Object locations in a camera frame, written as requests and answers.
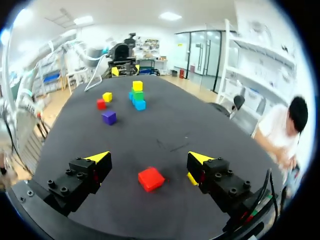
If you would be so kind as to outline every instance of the man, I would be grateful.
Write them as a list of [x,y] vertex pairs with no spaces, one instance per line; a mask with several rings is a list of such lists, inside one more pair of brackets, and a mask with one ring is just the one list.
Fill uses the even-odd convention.
[[258,123],[254,139],[279,165],[286,181],[287,171],[297,165],[296,151],[308,120],[305,100],[296,96],[289,108],[275,105]]

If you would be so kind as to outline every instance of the poster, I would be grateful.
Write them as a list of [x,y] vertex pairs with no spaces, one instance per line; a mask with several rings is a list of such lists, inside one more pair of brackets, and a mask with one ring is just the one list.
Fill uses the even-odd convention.
[[156,38],[137,36],[134,52],[140,58],[158,58],[160,57],[160,41]]

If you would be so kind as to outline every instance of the table surface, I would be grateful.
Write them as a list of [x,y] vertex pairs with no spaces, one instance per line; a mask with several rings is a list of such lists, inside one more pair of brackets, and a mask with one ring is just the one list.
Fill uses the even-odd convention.
[[[143,81],[146,110],[137,111],[128,93]],[[207,240],[222,233],[229,216],[187,175],[189,151],[230,162],[235,174],[257,191],[272,168],[276,192],[282,177],[269,156],[210,104],[156,76],[106,79],[84,92],[80,85],[61,110],[43,146],[34,180],[47,188],[76,157],[111,152],[113,168],[99,191],[69,218],[96,230],[136,238]],[[106,125],[96,100],[112,92],[107,109],[117,122]],[[152,193],[138,173],[156,167],[166,181]]]

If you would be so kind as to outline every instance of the red fire extinguisher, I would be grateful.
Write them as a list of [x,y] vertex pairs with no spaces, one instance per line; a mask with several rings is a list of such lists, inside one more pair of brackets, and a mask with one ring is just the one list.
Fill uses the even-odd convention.
[[180,69],[179,78],[181,78],[181,79],[185,78],[185,70]]

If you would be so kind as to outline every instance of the purple cube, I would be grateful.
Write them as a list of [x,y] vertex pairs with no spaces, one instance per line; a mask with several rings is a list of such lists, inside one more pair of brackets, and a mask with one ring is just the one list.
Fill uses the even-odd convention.
[[103,112],[101,115],[102,115],[103,121],[108,125],[112,125],[117,121],[117,116],[114,111],[108,110]]

